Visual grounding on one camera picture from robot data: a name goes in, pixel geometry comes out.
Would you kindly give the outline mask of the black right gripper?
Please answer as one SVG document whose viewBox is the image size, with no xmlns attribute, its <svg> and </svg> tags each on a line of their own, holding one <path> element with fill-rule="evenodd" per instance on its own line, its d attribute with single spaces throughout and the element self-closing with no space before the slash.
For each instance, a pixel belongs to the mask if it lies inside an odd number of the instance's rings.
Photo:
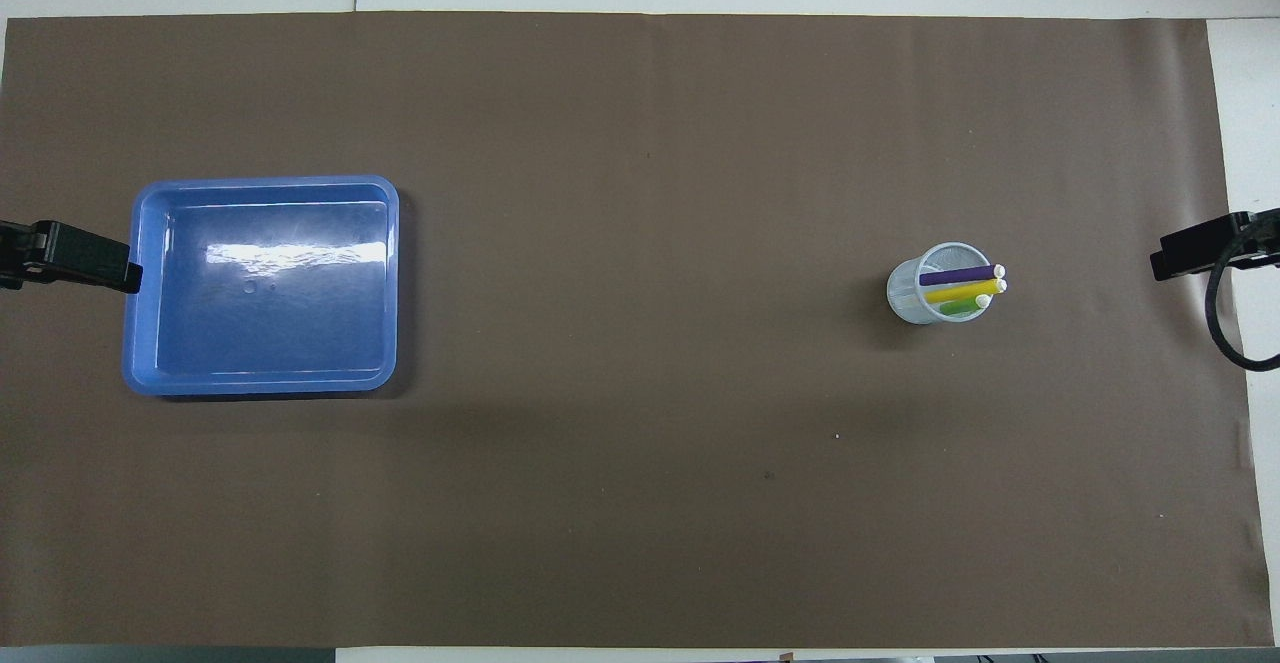
<svg viewBox="0 0 1280 663">
<path fill-rule="evenodd" d="M 1239 268 L 1279 266 L 1279 209 L 1262 212 L 1228 212 L 1161 236 L 1149 256 L 1155 282 L 1210 271 L 1239 233 Z"/>
</svg>

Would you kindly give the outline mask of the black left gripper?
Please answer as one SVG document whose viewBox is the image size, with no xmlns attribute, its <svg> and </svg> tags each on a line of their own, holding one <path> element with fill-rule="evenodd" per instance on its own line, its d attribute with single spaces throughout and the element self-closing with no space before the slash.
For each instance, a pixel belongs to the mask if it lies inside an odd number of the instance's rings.
<svg viewBox="0 0 1280 663">
<path fill-rule="evenodd" d="M 29 253 L 29 271 L 27 259 Z M 1 221 L 1 288 L 20 291 L 26 283 L 77 283 L 136 294 L 143 268 L 131 247 L 64 221 L 32 227 Z"/>
</svg>

